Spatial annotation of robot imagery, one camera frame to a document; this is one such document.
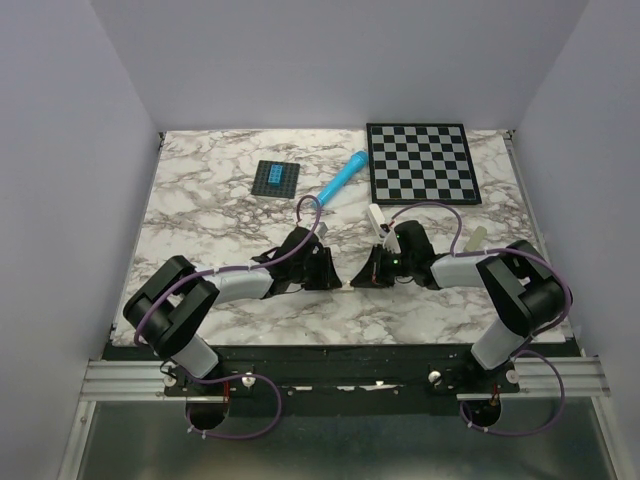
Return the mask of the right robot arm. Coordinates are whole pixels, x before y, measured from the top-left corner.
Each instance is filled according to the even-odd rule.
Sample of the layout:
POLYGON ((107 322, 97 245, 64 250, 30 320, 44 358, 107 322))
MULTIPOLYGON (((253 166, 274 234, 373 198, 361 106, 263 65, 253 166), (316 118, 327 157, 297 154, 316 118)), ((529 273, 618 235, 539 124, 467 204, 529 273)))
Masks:
POLYGON ((362 270, 350 281, 354 288, 390 288, 409 277, 429 290, 483 288, 497 319, 470 350, 460 379, 480 392, 496 380, 496 368, 524 346, 543 326, 559 320, 573 302, 572 292, 527 241, 478 255, 438 254, 416 220, 391 227, 374 246, 362 270))

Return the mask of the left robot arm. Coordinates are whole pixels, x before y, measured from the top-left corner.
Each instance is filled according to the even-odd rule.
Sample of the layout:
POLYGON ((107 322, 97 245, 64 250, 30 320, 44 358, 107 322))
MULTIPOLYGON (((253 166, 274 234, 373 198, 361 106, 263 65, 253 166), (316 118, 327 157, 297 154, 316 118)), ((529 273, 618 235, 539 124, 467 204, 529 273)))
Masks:
POLYGON ((126 302, 123 316, 156 356, 182 367, 188 384, 209 395, 222 380, 218 354, 197 334, 209 311, 236 300, 282 295, 293 284, 306 291, 342 287, 330 248, 300 226, 245 265, 198 271, 184 256, 171 257, 126 302))

